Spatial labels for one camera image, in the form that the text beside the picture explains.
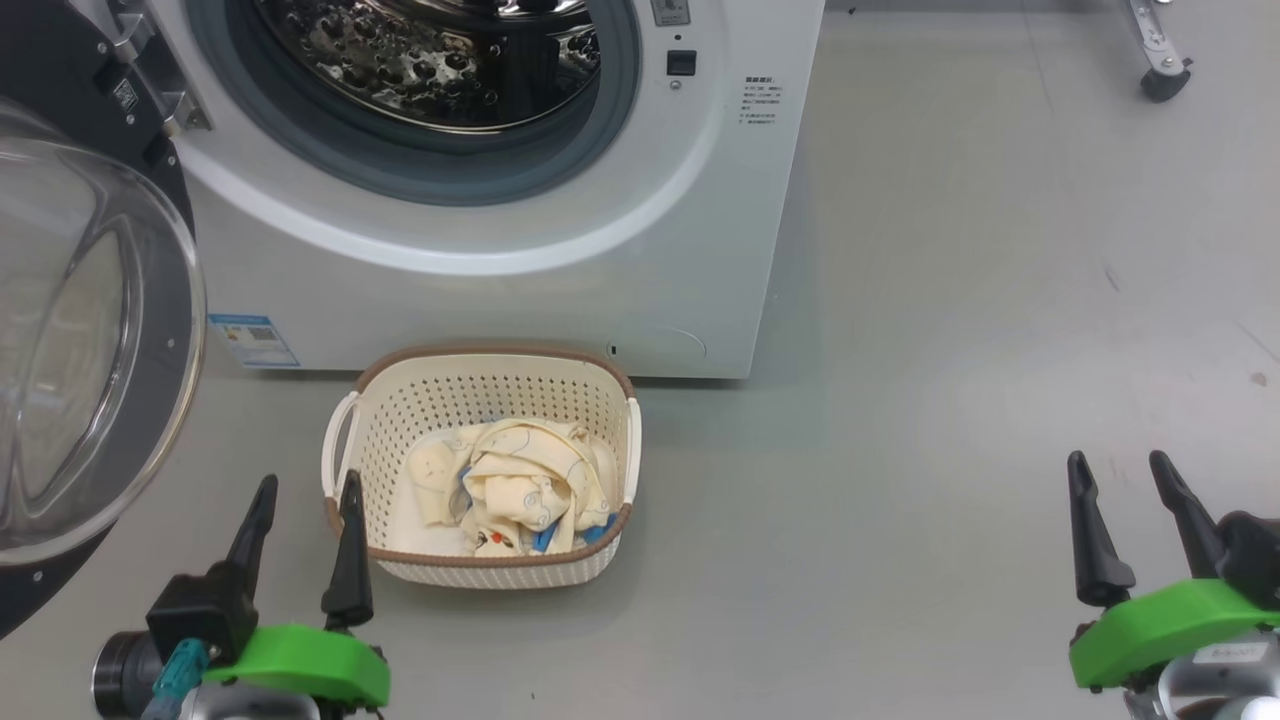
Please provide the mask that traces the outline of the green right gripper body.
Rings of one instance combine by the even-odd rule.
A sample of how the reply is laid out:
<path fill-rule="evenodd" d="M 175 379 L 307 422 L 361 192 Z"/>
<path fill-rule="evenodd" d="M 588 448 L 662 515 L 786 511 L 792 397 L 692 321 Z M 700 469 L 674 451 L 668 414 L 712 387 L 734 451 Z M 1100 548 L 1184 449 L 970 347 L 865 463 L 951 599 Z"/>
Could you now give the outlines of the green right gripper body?
<path fill-rule="evenodd" d="M 1103 691 L 1261 625 L 1276 626 L 1277 611 L 1221 579 L 1185 579 L 1106 610 L 1078 634 L 1068 657 L 1076 687 Z"/>

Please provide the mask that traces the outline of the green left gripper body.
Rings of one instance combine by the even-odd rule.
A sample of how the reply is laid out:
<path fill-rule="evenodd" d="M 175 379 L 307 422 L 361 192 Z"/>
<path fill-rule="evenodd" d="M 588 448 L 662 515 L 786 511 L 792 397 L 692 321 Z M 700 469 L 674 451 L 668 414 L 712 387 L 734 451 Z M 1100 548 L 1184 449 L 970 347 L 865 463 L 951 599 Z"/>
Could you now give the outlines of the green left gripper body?
<path fill-rule="evenodd" d="M 355 635 L 285 624 L 257 628 L 239 659 L 209 667 L 204 682 L 301 694 L 323 711 L 353 714 L 387 707 L 392 675 L 379 651 Z"/>

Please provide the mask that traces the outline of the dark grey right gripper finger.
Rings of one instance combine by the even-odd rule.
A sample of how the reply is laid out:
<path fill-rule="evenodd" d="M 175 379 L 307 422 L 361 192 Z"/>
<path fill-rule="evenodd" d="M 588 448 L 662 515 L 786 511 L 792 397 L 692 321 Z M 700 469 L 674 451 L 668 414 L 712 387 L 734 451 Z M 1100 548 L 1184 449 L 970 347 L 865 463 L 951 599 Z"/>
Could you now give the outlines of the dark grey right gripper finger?
<path fill-rule="evenodd" d="M 1220 578 L 1219 565 L 1225 547 L 1216 521 L 1166 452 L 1153 450 L 1149 469 L 1162 505 L 1174 516 L 1190 575 L 1196 579 Z"/>
<path fill-rule="evenodd" d="M 1076 597 L 1087 606 L 1111 609 L 1130 598 L 1137 578 L 1117 556 L 1093 473 L 1079 450 L 1068 457 L 1068 493 Z"/>

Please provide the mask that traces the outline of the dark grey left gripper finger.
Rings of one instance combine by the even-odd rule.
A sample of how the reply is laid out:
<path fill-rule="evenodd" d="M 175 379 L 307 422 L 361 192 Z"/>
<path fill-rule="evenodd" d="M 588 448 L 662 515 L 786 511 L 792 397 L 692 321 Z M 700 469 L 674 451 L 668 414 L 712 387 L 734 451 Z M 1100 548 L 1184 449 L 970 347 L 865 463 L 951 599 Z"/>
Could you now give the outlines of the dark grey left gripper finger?
<path fill-rule="evenodd" d="M 340 533 L 332 579 L 323 594 L 325 630 L 349 633 L 374 618 L 364 487 L 358 471 L 346 473 L 337 503 Z"/>
<path fill-rule="evenodd" d="M 224 596 L 252 601 L 260 575 L 265 539 L 273 528 L 279 480 L 275 474 L 261 479 L 236 538 L 221 562 Z"/>

